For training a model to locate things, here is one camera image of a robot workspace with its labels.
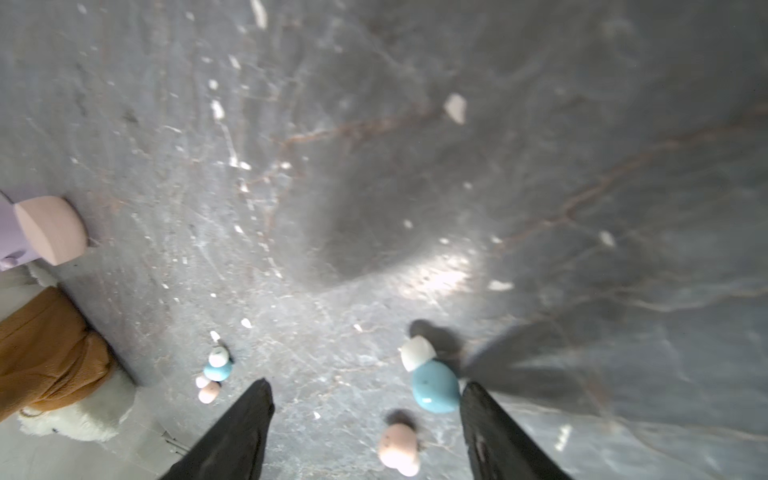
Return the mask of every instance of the white fluffy object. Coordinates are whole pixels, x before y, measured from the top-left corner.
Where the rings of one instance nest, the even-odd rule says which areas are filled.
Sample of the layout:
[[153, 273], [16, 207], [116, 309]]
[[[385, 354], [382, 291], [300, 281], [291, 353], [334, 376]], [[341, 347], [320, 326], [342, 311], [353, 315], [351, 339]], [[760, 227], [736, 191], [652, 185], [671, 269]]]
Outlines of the white fluffy object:
[[86, 399], [50, 412], [24, 409], [18, 420], [27, 435], [58, 433], [83, 442], [106, 442], [119, 433], [120, 424], [131, 413], [135, 396], [136, 386], [131, 378], [117, 368]]

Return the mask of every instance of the floor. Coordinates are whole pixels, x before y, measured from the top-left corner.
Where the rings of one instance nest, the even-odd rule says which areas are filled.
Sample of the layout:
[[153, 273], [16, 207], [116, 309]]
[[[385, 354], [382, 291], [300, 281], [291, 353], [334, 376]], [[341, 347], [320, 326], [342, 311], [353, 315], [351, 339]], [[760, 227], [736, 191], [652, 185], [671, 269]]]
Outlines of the floor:
[[32, 437], [18, 422], [0, 423], [0, 465], [7, 480], [153, 480], [178, 461], [157, 433], [158, 425], [137, 423], [141, 396], [123, 431], [102, 445], [60, 435]]
[[398, 478], [393, 409], [419, 478], [469, 478], [410, 396], [418, 319], [576, 479], [762, 478], [767, 31], [759, 0], [7, 1], [0, 189], [81, 213], [53, 272], [172, 435], [268, 378], [266, 479]]

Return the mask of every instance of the blue climbing hold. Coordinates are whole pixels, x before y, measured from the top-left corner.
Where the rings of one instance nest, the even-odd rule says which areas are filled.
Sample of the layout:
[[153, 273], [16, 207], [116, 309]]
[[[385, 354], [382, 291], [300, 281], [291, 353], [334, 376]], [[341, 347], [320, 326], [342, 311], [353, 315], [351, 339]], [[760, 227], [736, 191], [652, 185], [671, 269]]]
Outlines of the blue climbing hold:
[[232, 362], [227, 362], [223, 366], [212, 366], [211, 364], [205, 365], [203, 369], [203, 375], [213, 380], [214, 382], [223, 382], [232, 373]]
[[428, 412], [450, 413], [458, 408], [458, 379], [444, 363], [430, 360], [420, 366], [413, 372], [411, 387], [413, 398]]

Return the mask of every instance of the gray textured wall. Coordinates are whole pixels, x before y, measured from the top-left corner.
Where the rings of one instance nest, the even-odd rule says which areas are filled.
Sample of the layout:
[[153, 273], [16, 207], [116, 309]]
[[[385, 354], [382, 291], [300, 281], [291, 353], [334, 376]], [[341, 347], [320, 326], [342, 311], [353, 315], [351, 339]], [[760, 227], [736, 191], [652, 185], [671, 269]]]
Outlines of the gray textured wall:
[[[265, 478], [395, 478], [421, 317], [575, 478], [763, 476], [765, 2], [263, 5], [0, 7], [0, 188], [81, 212], [56, 273], [166, 428], [267, 376]], [[210, 330], [237, 364], [202, 406]], [[418, 414], [422, 478], [467, 478]]]

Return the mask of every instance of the brown vein marking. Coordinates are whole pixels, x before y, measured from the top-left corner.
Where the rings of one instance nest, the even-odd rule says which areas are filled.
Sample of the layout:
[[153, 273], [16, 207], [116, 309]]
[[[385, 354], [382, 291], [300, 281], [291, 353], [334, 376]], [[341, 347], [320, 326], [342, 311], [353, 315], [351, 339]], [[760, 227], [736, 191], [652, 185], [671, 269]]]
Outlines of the brown vein marking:
[[377, 118], [367, 121], [356, 121], [341, 124], [330, 130], [322, 130], [311, 134], [293, 135], [280, 142], [281, 147], [290, 147], [295, 144], [306, 144], [323, 138], [340, 136], [351, 136], [367, 138], [375, 135], [385, 134], [395, 130], [397, 127], [405, 126], [413, 121], [418, 121], [428, 117], [431, 111], [424, 107], [416, 108], [414, 112], [386, 118]]
[[768, 295], [768, 286], [759, 288], [757, 290], [741, 290], [736, 292], [724, 293], [723, 295], [719, 295], [714, 299], [711, 299], [705, 302], [688, 303], [688, 304], [679, 305], [679, 306], [660, 305], [658, 303], [644, 302], [643, 300], [630, 300], [630, 301], [622, 301], [617, 299], [615, 300], [627, 306], [636, 306], [638, 308], [653, 310], [654, 312], [659, 312], [659, 313], [672, 313], [672, 312], [677, 312], [679, 310], [697, 310], [697, 309], [705, 308], [708, 306], [712, 306], [716, 303], [726, 302], [727, 300], [731, 300], [731, 299], [758, 298], [765, 295]]
[[702, 128], [688, 134], [682, 134], [676, 137], [668, 138], [655, 145], [652, 145], [650, 148], [648, 148], [647, 151], [630, 156], [625, 162], [616, 165], [615, 167], [602, 174], [596, 185], [582, 190], [581, 192], [578, 192], [572, 197], [568, 198], [563, 203], [558, 215], [545, 218], [543, 220], [536, 220], [535, 222], [529, 224], [523, 231], [515, 233], [510, 237], [504, 238], [500, 248], [506, 248], [514, 245], [515, 243], [529, 237], [533, 233], [538, 233], [539, 231], [546, 228], [553, 227], [560, 223], [572, 221], [571, 217], [577, 208], [591, 200], [595, 200], [596, 198], [600, 197], [606, 190], [612, 187], [617, 180], [629, 174], [631, 171], [656, 160], [657, 155], [660, 153], [675, 151], [681, 147], [689, 147], [704, 142], [715, 141], [721, 135], [729, 134], [734, 131], [741, 131], [745, 127], [750, 126], [754, 121], [764, 118], [767, 115], [768, 104], [758, 104], [756, 107], [751, 108], [744, 114], [740, 115], [730, 124]]

